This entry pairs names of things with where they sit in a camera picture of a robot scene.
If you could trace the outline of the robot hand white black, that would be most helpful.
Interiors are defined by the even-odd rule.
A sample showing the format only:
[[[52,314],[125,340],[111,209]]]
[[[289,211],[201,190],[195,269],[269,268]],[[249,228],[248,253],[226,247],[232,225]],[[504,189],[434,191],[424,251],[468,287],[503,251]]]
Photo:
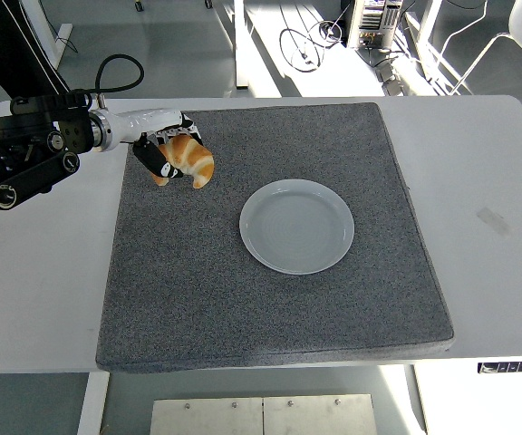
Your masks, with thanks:
[[[181,178],[183,171],[166,157],[159,145],[166,144],[180,134],[202,143],[198,128],[179,110],[153,109],[114,114],[105,109],[97,112],[101,138],[98,150],[112,150],[119,144],[131,144],[133,154],[159,179]]]

